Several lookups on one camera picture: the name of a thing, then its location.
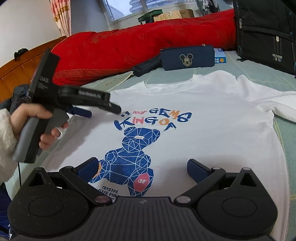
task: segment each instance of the cable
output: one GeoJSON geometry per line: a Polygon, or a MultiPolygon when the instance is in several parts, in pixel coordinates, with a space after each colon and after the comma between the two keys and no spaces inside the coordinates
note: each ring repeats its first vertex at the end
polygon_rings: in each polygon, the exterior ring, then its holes
{"type": "Polygon", "coordinates": [[[20,187],[22,187],[22,179],[21,179],[21,176],[20,176],[20,163],[19,162],[17,163],[17,166],[18,166],[18,169],[19,169],[20,187]]]}

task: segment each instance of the white t-shirt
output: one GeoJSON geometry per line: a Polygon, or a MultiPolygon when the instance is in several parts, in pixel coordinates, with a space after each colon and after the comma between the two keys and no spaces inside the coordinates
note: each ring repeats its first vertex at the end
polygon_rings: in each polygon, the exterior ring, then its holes
{"type": "Polygon", "coordinates": [[[174,84],[138,83],[111,93],[122,107],[115,115],[91,108],[74,117],[47,171],[99,161],[94,187],[116,196],[170,196],[196,183],[186,164],[194,158],[227,172],[250,167],[276,203],[272,236],[284,240],[289,183],[285,155],[273,129],[274,113],[296,121],[296,92],[281,92],[225,71],[174,84]]]}

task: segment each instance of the green stool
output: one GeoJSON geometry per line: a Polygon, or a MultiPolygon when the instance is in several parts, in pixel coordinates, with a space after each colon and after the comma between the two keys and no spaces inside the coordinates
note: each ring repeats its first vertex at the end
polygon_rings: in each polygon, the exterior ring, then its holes
{"type": "Polygon", "coordinates": [[[162,9],[153,10],[153,11],[148,12],[148,13],[144,14],[143,16],[139,17],[138,21],[140,24],[142,24],[142,22],[144,22],[144,21],[145,21],[145,23],[153,23],[154,22],[153,16],[159,15],[162,13],[163,13],[162,9]]]}

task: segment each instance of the t-shirt sleeve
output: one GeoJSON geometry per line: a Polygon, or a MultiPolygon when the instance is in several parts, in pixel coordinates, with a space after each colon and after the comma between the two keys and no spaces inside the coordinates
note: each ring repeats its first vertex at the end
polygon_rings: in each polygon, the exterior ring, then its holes
{"type": "Polygon", "coordinates": [[[296,91],[278,91],[250,81],[246,76],[237,78],[239,94],[263,111],[272,110],[276,115],[296,122],[296,91]]]}

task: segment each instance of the window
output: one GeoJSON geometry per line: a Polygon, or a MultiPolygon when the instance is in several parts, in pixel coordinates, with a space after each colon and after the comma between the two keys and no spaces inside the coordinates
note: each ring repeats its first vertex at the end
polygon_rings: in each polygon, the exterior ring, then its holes
{"type": "Polygon", "coordinates": [[[111,21],[131,14],[148,12],[168,4],[186,2],[187,0],[102,0],[111,21]]]}

